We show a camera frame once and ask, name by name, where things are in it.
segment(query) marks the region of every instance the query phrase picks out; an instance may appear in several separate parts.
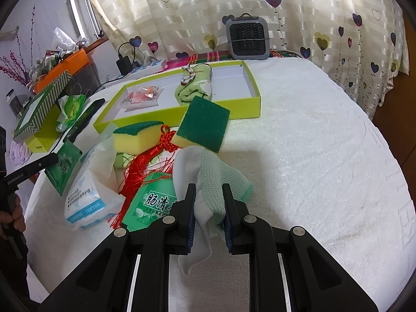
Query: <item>mint green mesh cloth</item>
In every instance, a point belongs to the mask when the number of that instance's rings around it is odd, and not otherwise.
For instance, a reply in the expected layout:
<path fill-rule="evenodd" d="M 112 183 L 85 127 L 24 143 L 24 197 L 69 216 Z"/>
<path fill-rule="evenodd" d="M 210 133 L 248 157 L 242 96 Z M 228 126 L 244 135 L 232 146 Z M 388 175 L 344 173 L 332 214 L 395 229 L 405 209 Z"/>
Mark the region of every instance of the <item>mint green mesh cloth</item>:
<path fill-rule="evenodd" d="M 215 224 L 220 224 L 225 218 L 222 184 L 229 183 L 234 199 L 242 202 L 247 201 L 253 191 L 253 185 L 239 170 L 225 164 L 208 150 L 202 152 L 198 181 L 201 182 L 202 195 L 213 213 Z"/>

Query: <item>gray heater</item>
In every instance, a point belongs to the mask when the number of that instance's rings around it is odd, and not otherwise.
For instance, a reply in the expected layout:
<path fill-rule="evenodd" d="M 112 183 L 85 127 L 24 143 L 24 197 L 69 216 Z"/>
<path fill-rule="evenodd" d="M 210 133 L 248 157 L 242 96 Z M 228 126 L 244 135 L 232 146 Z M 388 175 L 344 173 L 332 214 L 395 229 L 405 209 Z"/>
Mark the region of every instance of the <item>gray heater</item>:
<path fill-rule="evenodd" d="M 267 22 L 244 13 L 225 23 L 228 49 L 236 60 L 264 60 L 270 55 Z"/>

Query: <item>plaid cloth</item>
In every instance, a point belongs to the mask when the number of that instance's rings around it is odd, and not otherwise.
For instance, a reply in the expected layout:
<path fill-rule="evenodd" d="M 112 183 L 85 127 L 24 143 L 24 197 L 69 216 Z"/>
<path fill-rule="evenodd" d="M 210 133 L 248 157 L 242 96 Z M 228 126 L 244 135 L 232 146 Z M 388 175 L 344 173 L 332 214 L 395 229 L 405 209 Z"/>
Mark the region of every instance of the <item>plaid cloth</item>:
<path fill-rule="evenodd" d="M 296 54 L 294 51 L 271 49 L 270 57 L 301 57 L 301 56 Z M 218 62 L 218 61 L 228 61 L 228 60 L 233 60 L 228 50 L 211 51 L 209 53 L 195 54 L 192 56 L 186 56 L 180 59 L 178 58 L 176 60 L 168 61 L 167 63 L 168 65 L 165 68 L 165 70 L 183 67 L 187 65 L 188 63 L 197 64 L 197 63 Z"/>

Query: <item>human hand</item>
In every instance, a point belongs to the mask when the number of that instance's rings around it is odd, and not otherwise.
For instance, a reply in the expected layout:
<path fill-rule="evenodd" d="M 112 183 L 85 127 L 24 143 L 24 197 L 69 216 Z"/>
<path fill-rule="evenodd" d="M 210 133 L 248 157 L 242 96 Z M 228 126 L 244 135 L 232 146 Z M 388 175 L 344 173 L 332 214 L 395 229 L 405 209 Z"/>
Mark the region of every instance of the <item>human hand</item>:
<path fill-rule="evenodd" d="M 13 226 L 16 230 L 20 232 L 24 232 L 26 230 L 26 224 L 24 223 L 24 216 L 23 216 L 23 209 L 20 205 L 20 198 L 18 195 L 15 197 L 15 209 L 13 211 L 13 214 L 9 214 L 4 211 L 0 211 L 0 237 L 2 239 L 7 239 L 1 224 L 9 224 L 11 222 L 13 223 Z"/>

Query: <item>curtain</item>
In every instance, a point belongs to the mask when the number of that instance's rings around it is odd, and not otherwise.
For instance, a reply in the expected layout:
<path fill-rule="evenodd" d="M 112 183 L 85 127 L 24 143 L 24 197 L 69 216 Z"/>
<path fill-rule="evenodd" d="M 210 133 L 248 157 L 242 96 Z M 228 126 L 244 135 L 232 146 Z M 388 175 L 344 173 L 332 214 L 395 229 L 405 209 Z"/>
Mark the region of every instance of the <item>curtain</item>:
<path fill-rule="evenodd" d="M 271 48 L 300 52 L 313 61 L 370 118 L 399 69 L 408 73 L 403 13 L 395 0 L 91 2 L 116 49 L 130 41 L 145 56 L 168 60 L 227 49 L 229 18 L 261 16 L 268 23 Z M 122 53 L 131 57 L 128 47 Z"/>

